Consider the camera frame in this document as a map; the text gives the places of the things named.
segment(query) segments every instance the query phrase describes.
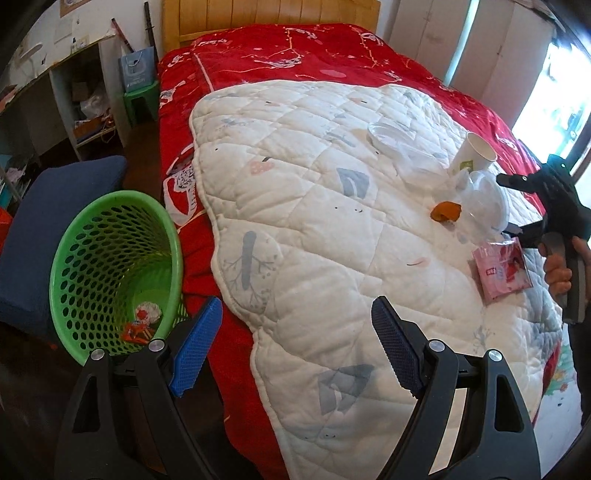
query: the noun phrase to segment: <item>white paper cup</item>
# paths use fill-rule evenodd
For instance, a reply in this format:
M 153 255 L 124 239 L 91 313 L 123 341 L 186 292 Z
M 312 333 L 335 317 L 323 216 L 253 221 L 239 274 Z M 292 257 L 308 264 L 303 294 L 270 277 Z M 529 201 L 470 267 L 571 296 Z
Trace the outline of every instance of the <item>white paper cup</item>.
M 496 152 L 491 145 L 480 135 L 468 132 L 447 172 L 450 176 L 454 176 L 464 168 L 467 168 L 470 173 L 485 171 L 489 170 L 494 162 L 496 162 Z

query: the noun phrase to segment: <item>red bedspread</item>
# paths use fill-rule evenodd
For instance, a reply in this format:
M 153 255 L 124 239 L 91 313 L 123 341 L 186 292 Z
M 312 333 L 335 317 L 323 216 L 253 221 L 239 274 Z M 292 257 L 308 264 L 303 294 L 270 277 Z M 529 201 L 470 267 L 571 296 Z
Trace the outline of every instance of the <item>red bedspread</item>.
M 206 296 L 220 296 L 210 270 L 212 228 L 196 196 L 190 164 L 189 115 L 195 103 L 213 90 L 272 79 L 409 86 L 430 95 L 456 122 L 486 138 L 505 171 L 528 174 L 537 170 L 498 115 L 444 87 L 414 60 L 396 54 L 378 37 L 352 25 L 253 25 L 210 34 L 191 47 L 167 54 L 160 63 L 160 79 L 164 197 L 167 210 L 181 227 L 183 291 L 190 313 L 198 311 Z M 528 199 L 541 207 L 537 197 Z M 224 401 L 226 432 L 265 479 L 287 478 L 251 374 L 252 345 L 246 325 L 225 307 L 209 362 Z

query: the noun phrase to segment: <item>window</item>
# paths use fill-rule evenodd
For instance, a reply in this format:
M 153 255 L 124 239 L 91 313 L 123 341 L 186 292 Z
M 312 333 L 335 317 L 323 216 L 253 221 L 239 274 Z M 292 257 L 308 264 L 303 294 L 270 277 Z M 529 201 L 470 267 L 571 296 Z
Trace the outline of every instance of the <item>window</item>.
M 591 63 L 575 46 L 551 43 L 530 99 L 513 127 L 542 162 L 566 158 L 591 112 Z

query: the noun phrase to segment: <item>human hand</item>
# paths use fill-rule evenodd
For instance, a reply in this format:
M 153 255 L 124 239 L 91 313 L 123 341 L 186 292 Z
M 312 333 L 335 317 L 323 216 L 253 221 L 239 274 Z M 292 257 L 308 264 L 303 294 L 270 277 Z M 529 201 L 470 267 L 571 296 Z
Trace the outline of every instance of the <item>human hand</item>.
M 587 285 L 585 299 L 589 302 L 591 299 L 591 249 L 589 249 L 586 241 L 576 236 L 573 237 L 573 246 L 585 264 L 585 284 Z M 538 250 L 542 257 L 547 257 L 544 244 L 540 244 Z M 557 301 L 558 297 L 571 289 L 572 284 L 570 279 L 573 276 L 573 272 L 569 268 L 566 268 L 566 260 L 560 255 L 554 254 L 547 257 L 544 263 L 544 272 L 546 273 L 544 279 L 549 286 L 550 295 L 552 295 L 554 301 Z

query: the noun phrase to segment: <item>green plastic stool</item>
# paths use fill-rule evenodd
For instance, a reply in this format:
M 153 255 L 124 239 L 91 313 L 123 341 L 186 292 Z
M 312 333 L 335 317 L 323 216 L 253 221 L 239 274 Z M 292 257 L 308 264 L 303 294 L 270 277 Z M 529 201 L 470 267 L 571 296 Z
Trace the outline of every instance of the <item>green plastic stool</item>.
M 139 90 L 125 93 L 123 99 L 132 126 L 138 124 L 138 107 L 143 108 L 145 106 L 152 120 L 158 121 L 158 107 L 160 106 L 160 83 L 158 81 Z

